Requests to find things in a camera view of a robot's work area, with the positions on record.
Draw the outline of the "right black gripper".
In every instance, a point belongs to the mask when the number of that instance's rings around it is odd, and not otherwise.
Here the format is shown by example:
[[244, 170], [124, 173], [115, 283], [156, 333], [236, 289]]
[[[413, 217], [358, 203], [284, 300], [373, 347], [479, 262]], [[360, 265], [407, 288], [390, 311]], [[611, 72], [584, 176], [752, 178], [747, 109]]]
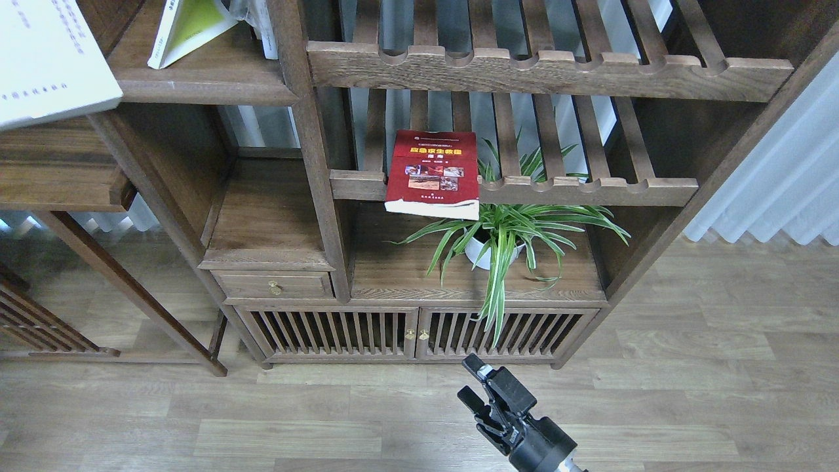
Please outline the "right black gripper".
[[462, 365], [488, 392], [489, 405], [470, 386], [458, 399], [473, 413], [477, 429], [518, 471], [578, 471], [577, 443], [550, 418], [536, 420], [532, 393], [504, 366], [492, 368], [470, 353]]

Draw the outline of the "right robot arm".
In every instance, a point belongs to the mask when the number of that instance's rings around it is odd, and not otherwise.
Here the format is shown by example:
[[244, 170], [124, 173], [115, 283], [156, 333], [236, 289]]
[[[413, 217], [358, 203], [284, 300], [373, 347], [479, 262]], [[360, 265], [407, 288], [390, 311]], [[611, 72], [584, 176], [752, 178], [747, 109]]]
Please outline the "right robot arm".
[[488, 403], [470, 387], [458, 398], [474, 414], [477, 430], [518, 471], [578, 471], [573, 456], [577, 442], [548, 416], [536, 420], [530, 409], [537, 400], [504, 366], [492, 368], [471, 353], [463, 366], [479, 380]]

